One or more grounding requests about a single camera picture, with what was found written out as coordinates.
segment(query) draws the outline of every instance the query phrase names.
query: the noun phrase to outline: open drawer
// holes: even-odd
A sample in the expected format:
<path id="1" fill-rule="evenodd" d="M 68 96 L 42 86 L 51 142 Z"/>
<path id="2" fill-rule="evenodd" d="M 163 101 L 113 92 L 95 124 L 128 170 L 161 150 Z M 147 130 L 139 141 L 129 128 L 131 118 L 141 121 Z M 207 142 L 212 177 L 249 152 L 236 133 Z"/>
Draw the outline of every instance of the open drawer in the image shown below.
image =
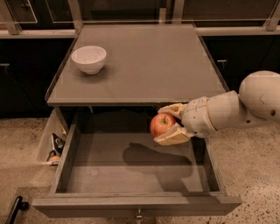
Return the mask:
<path id="1" fill-rule="evenodd" d="M 149 133 L 152 108 L 78 112 L 46 198 L 49 217 L 225 215 L 242 202 L 227 196 L 210 143 L 160 146 Z"/>

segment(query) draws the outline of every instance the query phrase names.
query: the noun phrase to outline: white bowl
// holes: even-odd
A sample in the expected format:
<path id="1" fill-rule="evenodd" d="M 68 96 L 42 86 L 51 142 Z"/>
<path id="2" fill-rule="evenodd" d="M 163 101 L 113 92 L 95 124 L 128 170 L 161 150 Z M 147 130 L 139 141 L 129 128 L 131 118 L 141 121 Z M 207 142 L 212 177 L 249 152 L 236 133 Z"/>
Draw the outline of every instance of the white bowl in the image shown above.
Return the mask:
<path id="1" fill-rule="evenodd" d="M 86 74 L 97 74 L 104 67 L 106 51 L 96 45 L 83 46 L 72 53 L 74 64 Z"/>

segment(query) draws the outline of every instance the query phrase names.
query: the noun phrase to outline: red apple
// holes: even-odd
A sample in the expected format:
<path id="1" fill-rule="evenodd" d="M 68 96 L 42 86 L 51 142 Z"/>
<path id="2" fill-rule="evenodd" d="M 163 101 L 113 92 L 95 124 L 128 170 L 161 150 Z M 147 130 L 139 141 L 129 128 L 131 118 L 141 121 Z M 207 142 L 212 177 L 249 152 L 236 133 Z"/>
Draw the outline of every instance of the red apple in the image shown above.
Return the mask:
<path id="1" fill-rule="evenodd" d="M 154 137 L 164 134 L 170 127 L 176 123 L 172 115 L 163 113 L 155 115 L 150 122 L 150 133 Z"/>

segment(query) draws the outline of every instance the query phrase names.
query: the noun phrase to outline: floor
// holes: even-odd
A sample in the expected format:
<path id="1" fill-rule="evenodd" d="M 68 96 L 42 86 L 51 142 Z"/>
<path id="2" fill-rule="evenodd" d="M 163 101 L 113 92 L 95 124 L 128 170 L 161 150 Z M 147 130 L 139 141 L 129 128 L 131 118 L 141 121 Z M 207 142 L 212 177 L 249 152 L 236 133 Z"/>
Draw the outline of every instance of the floor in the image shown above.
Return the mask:
<path id="1" fill-rule="evenodd" d="M 22 195 L 32 203 L 44 197 L 56 167 L 36 161 L 46 118 L 0 120 L 0 223 L 13 200 Z M 224 129 L 210 137 L 213 154 L 229 195 L 243 203 L 226 216 L 157 217 L 143 223 L 276 223 L 280 224 L 280 128 Z M 33 207 L 20 212 L 15 223 L 136 223 L 131 218 L 50 219 Z"/>

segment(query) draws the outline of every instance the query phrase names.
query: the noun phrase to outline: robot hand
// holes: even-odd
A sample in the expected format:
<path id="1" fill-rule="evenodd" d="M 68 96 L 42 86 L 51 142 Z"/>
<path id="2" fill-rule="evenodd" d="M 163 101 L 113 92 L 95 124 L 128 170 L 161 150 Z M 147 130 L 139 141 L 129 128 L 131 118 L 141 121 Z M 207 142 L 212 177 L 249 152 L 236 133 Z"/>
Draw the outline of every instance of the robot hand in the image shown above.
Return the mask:
<path id="1" fill-rule="evenodd" d="M 211 98 L 201 97 L 187 104 L 161 108 L 181 120 L 154 140 L 162 145 L 180 144 L 191 137 L 208 137 L 224 128 L 252 128 L 280 123 L 280 74 L 269 71 L 252 73 L 235 91 Z"/>

